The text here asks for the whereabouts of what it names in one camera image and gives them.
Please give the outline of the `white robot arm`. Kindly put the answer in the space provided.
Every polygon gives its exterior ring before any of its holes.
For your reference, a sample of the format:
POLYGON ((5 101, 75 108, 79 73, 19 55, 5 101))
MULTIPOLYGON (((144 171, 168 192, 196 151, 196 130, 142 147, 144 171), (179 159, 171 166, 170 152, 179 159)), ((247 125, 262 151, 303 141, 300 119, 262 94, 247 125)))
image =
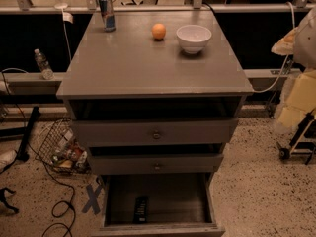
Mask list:
POLYGON ((316 8, 313 8, 271 49, 274 54, 292 55, 294 62, 304 68, 299 75, 290 74, 283 84, 275 112, 275 127, 279 133, 297 127, 316 109, 315 28, 316 8))

